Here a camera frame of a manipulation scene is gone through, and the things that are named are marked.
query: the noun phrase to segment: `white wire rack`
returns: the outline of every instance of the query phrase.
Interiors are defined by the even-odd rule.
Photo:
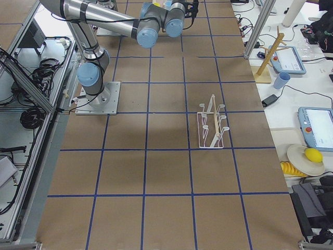
[[[201,103],[199,107],[202,109],[201,112],[197,112],[199,147],[223,148],[223,134],[225,131],[230,130],[229,127],[222,126],[223,120],[227,117],[221,115],[220,112],[225,108],[225,105],[219,104],[216,108],[215,95],[213,94],[206,111],[205,104]],[[214,129],[210,129],[210,126],[208,126],[208,122],[212,117],[214,119]]]

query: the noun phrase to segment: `brown cardboard surface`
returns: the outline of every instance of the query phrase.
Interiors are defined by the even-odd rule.
[[[138,16],[133,1],[122,5]],[[119,113],[70,117],[63,149],[71,152],[61,152],[51,192],[59,196],[48,199],[39,230],[49,250],[70,241],[60,224],[65,232],[81,227],[68,249],[298,249],[301,233],[231,4],[199,9],[204,18],[193,29],[161,36],[151,50],[100,38],[116,57],[108,80],[114,73],[123,82]],[[226,105],[230,131],[224,149],[203,150],[196,112],[212,94]],[[62,196],[66,173],[85,170],[66,185],[77,197]]]

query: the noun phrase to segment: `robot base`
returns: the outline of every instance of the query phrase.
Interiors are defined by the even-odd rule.
[[[107,82],[105,87],[109,89],[111,95],[110,100],[107,104],[101,105],[100,107],[94,107],[87,104],[87,99],[79,99],[78,107],[87,104],[81,108],[78,108],[75,113],[77,115],[116,115],[118,108],[118,100],[120,94],[121,82]],[[80,95],[85,95],[85,91],[82,88]]]

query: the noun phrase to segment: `white table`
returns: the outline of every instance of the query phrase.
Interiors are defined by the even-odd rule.
[[[291,40],[293,36],[292,27],[295,24],[310,24],[308,17],[321,17],[325,11],[319,11],[319,7],[316,4],[305,3],[300,13],[297,15],[295,21],[289,28],[285,28],[281,25],[284,18],[284,11],[290,6],[292,1],[290,0],[276,0],[275,8],[277,9],[276,16],[269,16],[268,20],[261,32],[261,34],[270,34],[274,37],[277,36],[277,26],[279,26],[280,32],[285,34],[284,40]],[[233,5],[234,11],[244,11],[250,9],[253,6],[251,3],[241,6]],[[240,13],[242,17],[246,17],[251,20],[253,25],[258,18],[260,8],[255,4],[255,8],[251,11]],[[242,21],[243,25],[248,25],[247,20]],[[295,46],[302,60],[311,60],[324,57],[324,54],[318,45],[310,45],[306,42],[300,29],[303,26],[297,26],[294,28],[295,36],[292,41],[286,42],[287,45]],[[244,42],[250,37],[249,32],[244,37]],[[273,44],[274,38],[263,35],[260,37],[265,42],[265,47]],[[257,58],[259,51],[264,52],[263,49],[254,49],[250,55],[250,65],[260,66],[262,59]],[[291,87],[302,90],[308,93],[319,92],[330,97],[333,97],[333,82],[329,78],[329,74],[332,73],[333,62],[331,60],[321,59],[310,63],[304,63],[307,73],[304,75],[291,75],[291,79],[288,85]],[[269,67],[271,73],[272,83],[275,81],[277,73]],[[257,84],[259,95],[261,100],[268,96],[275,94],[279,96],[281,90],[273,88],[273,84]],[[270,126],[273,140],[279,155],[280,160],[288,160],[286,150],[289,145],[298,143],[305,145],[303,136],[300,131],[300,124],[297,117],[297,111],[299,107],[331,107],[330,99],[319,95],[305,95],[300,92],[294,91],[290,88],[285,88],[282,97],[271,106],[265,108],[265,114],[267,117],[268,125]],[[324,164],[326,170],[333,170],[333,153],[324,152]]]

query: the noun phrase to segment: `blue cup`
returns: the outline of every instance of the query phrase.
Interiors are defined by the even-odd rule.
[[[281,89],[290,80],[290,74],[285,72],[280,72],[274,82],[273,87],[275,89]]]

